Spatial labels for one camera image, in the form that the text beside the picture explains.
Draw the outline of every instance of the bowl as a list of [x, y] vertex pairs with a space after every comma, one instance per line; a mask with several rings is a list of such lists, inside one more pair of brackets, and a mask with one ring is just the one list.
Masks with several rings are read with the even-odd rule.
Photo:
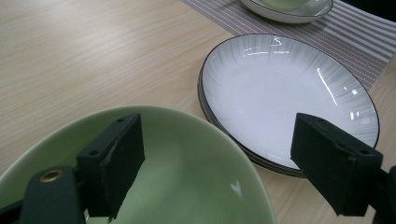
[[253, 12], [273, 21], [307, 23], [316, 21], [332, 10], [332, 0], [309, 0], [292, 11], [273, 9], [261, 0], [241, 0]]
[[328, 120], [374, 147], [375, 106], [339, 62], [279, 35], [240, 35], [216, 46], [198, 81], [207, 119], [231, 136], [250, 159], [285, 175], [304, 177], [290, 159], [297, 113]]
[[133, 113], [142, 116], [146, 160], [112, 223], [276, 223], [255, 168], [232, 139], [204, 119], [153, 105], [101, 111], [37, 143], [1, 176], [0, 208], [22, 199], [33, 174], [75, 166], [97, 134]]

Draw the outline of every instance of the dish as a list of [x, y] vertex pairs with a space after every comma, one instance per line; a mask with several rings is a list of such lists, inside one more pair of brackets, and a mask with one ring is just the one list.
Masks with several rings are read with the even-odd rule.
[[112, 223], [276, 223], [256, 170], [233, 140], [203, 119], [151, 105], [89, 115], [33, 146], [0, 178], [0, 208], [21, 199], [32, 174], [74, 166], [97, 134], [132, 113], [142, 116], [146, 160]]
[[261, 0], [241, 0], [253, 12], [273, 21], [306, 23], [318, 20], [332, 10], [332, 0], [310, 0], [293, 11], [271, 9]]
[[339, 62], [305, 43], [278, 35], [240, 35], [216, 46], [198, 81], [207, 119], [251, 160], [303, 177], [290, 159], [297, 112], [324, 118], [370, 147], [379, 135], [375, 106]]

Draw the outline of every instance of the wooden table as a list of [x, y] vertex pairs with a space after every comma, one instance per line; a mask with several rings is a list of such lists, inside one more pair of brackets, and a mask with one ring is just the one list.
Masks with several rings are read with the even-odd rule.
[[[204, 118], [197, 78], [232, 37], [178, 0], [0, 2], [0, 174], [65, 124], [120, 105], [164, 105]], [[396, 56], [370, 95], [383, 169], [396, 164]], [[260, 167], [278, 223], [371, 223], [337, 217], [306, 180]]]

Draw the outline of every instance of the small green bowl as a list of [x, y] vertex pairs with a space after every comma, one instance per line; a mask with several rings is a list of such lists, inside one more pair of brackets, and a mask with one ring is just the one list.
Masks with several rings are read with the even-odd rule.
[[106, 126], [133, 113], [142, 116], [146, 160], [112, 223], [276, 223], [255, 168], [230, 137], [203, 119], [152, 105], [89, 115], [33, 146], [0, 177], [0, 208], [22, 199], [35, 173], [75, 166]]

